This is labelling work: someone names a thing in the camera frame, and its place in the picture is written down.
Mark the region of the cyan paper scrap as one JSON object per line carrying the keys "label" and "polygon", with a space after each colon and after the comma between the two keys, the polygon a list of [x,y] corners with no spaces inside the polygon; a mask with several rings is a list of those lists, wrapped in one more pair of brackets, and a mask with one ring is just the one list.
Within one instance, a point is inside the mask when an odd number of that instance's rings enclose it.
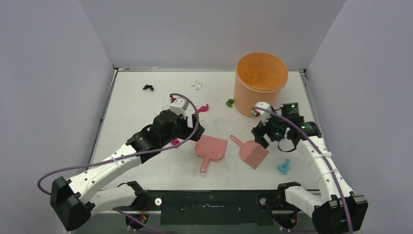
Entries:
{"label": "cyan paper scrap", "polygon": [[281,164],[277,165],[277,169],[282,175],[287,175],[288,174],[289,170],[291,169],[290,168],[290,162],[291,162],[291,160],[289,158],[287,158],[284,163],[281,163]]}

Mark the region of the pink plastic hand brush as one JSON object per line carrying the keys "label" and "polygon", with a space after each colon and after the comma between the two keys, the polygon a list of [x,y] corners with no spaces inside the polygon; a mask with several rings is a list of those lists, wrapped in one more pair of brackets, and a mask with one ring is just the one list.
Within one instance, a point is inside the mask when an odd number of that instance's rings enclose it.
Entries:
{"label": "pink plastic hand brush", "polygon": [[230,135],[230,139],[240,146],[240,159],[254,170],[260,166],[269,154],[266,148],[253,140],[242,142],[234,135]]}

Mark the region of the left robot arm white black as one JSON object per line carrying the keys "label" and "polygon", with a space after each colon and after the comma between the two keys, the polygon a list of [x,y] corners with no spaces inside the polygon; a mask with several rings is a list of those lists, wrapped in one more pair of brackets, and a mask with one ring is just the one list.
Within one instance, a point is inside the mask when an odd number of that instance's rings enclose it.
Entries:
{"label": "left robot arm white black", "polygon": [[141,209],[145,196],[137,182],[127,182],[115,189],[103,188],[128,170],[168,150],[167,145],[174,139],[198,141],[205,130],[198,113],[192,114],[191,119],[193,126],[189,127],[184,114],[162,111],[152,124],[135,133],[104,161],[89,165],[85,172],[71,178],[55,179],[50,205],[65,230],[76,230],[101,211],[128,206],[133,210]]}

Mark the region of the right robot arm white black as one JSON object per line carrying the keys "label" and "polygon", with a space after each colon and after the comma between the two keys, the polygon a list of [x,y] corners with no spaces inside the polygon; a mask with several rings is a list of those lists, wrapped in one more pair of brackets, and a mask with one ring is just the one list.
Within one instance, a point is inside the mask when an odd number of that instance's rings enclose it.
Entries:
{"label": "right robot arm white black", "polygon": [[278,185],[275,202],[281,209],[296,207],[313,222],[319,234],[352,234],[361,229],[368,201],[357,195],[341,176],[327,150],[322,134],[312,121],[306,122],[299,114],[297,103],[283,104],[281,114],[267,102],[257,102],[252,115],[260,117],[252,129],[255,142],[267,148],[270,142],[290,140],[291,152],[298,152],[308,166],[320,192],[315,196],[297,182]]}

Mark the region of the pink plastic dustpan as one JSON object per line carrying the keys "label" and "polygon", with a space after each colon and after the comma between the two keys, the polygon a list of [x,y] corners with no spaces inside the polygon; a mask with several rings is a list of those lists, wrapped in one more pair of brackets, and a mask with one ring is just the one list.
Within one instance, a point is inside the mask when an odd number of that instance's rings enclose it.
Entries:
{"label": "pink plastic dustpan", "polygon": [[194,151],[197,156],[202,158],[200,172],[205,173],[209,162],[220,160],[227,147],[228,141],[226,139],[217,138],[213,136],[202,135],[196,142]]}

